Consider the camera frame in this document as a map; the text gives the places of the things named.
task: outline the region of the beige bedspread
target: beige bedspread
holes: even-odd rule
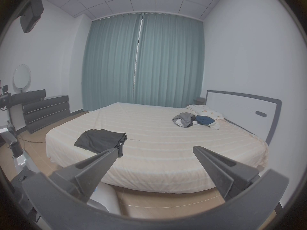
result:
[[[217,120],[219,130],[203,125],[181,128],[172,118],[186,108],[114,103],[84,114],[46,135],[47,156],[65,167],[94,153],[74,146],[89,129],[126,132],[124,156],[117,159],[102,182],[134,190],[192,193],[214,187],[193,154],[202,146],[241,163],[257,167],[267,163],[267,144],[242,128]]]

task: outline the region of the gray garment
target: gray garment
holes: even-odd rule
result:
[[[179,115],[172,118],[175,125],[177,125],[176,121],[178,119],[181,119],[181,123],[182,123],[184,128],[188,128],[188,127],[193,125],[192,121],[195,120],[195,115],[193,115],[191,113],[180,113]]]

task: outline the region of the pillowcase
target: pillowcase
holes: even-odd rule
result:
[[[213,119],[224,119],[221,113],[210,109],[206,105],[188,105],[186,108],[196,112],[200,116],[207,116]]]

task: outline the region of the curtain gap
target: curtain gap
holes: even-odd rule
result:
[[[143,22],[143,15],[140,23],[140,29],[138,31],[138,45],[140,43],[140,35],[141,35],[141,28],[142,28],[142,22]],[[134,86],[135,86],[135,75],[136,75],[136,64],[138,60],[138,45],[136,47],[136,56],[135,56],[135,65],[134,65],[134,76],[133,76],[133,92],[132,92],[132,102],[134,103]]]

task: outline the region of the oval mirror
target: oval mirror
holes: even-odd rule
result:
[[[31,79],[30,68],[27,65],[22,64],[18,66],[14,71],[13,85],[16,88],[23,90],[29,85],[30,79]]]

